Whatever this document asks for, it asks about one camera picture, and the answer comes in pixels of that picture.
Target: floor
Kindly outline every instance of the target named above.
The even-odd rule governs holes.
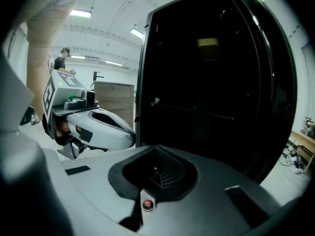
[[[42,148],[50,148],[54,150],[61,161],[69,160],[57,152],[57,150],[62,147],[45,134],[41,123],[35,125],[27,123],[20,126],[20,132],[37,141]],[[114,151],[108,150],[105,153],[99,149],[86,149],[78,158],[97,157],[111,153],[114,153]],[[288,166],[281,165],[278,162],[267,178],[261,183],[261,186],[283,206],[290,200],[301,196],[310,179],[310,171],[308,174],[294,174],[290,171]]]

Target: wooden cabinet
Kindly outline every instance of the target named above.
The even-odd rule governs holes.
[[[94,81],[93,87],[100,108],[117,114],[133,129],[134,85]]]

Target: ceiling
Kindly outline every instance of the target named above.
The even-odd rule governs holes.
[[[130,31],[143,32],[148,13],[170,1],[78,0],[75,9],[91,11],[91,18],[69,16],[50,54],[55,57],[67,46],[73,55],[121,63],[137,72],[142,39]]]

